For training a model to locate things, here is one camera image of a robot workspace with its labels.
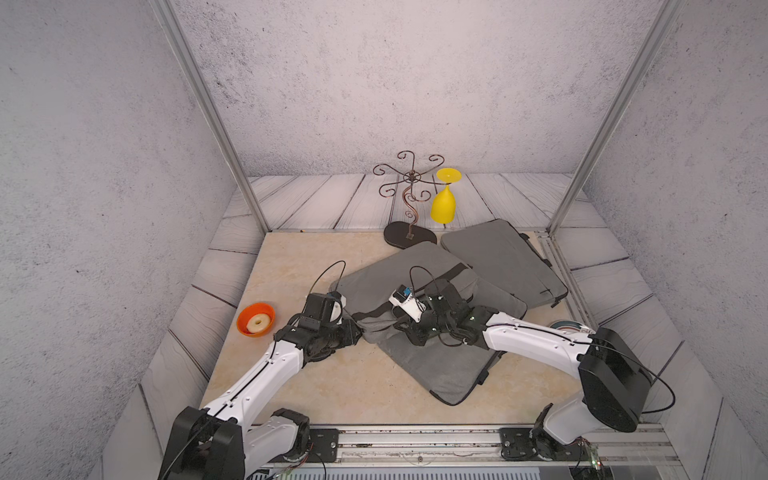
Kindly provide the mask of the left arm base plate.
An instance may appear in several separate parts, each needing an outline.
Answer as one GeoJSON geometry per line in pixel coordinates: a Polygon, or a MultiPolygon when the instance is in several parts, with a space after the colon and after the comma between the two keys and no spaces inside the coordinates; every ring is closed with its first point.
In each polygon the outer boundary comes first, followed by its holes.
{"type": "Polygon", "coordinates": [[[283,458],[291,463],[334,463],[338,458],[340,431],[336,428],[302,427],[283,458]]]}

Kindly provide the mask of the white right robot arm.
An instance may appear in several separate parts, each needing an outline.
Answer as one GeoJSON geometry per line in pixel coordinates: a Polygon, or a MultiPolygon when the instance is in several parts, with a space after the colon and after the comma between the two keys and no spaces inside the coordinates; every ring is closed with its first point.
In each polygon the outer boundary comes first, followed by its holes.
{"type": "Polygon", "coordinates": [[[456,346],[513,353],[579,380],[579,391],[547,405],[530,430],[532,453],[545,461],[586,433],[601,427],[632,433],[640,423],[651,372],[608,328],[562,330],[530,323],[492,307],[470,305],[447,281],[428,285],[422,295],[400,286],[389,302],[395,328],[417,346],[448,334],[456,346]]]}

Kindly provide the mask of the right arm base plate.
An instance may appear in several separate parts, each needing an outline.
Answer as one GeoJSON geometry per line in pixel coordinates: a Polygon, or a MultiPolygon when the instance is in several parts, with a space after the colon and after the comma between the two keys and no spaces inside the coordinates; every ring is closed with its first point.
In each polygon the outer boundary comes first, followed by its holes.
{"type": "Polygon", "coordinates": [[[506,461],[585,462],[589,457],[581,440],[563,445],[543,430],[506,427],[499,430],[500,455],[506,461]]]}

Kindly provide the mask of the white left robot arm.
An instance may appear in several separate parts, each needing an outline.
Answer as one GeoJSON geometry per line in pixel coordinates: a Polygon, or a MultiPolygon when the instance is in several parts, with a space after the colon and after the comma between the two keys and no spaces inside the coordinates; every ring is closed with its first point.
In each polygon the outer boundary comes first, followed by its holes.
{"type": "Polygon", "coordinates": [[[355,345],[361,330],[350,319],[321,322],[300,316],[274,335],[256,364],[201,409],[187,407],[174,420],[160,479],[245,479],[281,457],[310,457],[309,418],[287,408],[257,425],[256,417],[306,364],[355,345]]]}

